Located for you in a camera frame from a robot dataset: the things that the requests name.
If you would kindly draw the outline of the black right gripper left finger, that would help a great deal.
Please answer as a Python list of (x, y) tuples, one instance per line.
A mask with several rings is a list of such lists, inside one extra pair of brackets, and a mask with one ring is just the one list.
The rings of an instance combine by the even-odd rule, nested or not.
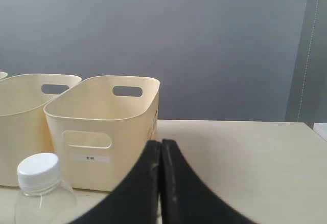
[(124, 179), (71, 223), (157, 223), (161, 144), (148, 141)]

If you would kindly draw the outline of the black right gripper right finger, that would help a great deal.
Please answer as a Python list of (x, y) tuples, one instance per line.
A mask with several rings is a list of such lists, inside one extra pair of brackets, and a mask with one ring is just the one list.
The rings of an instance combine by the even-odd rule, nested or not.
[(162, 140), (159, 176), (163, 223), (252, 223), (209, 189), (174, 140)]

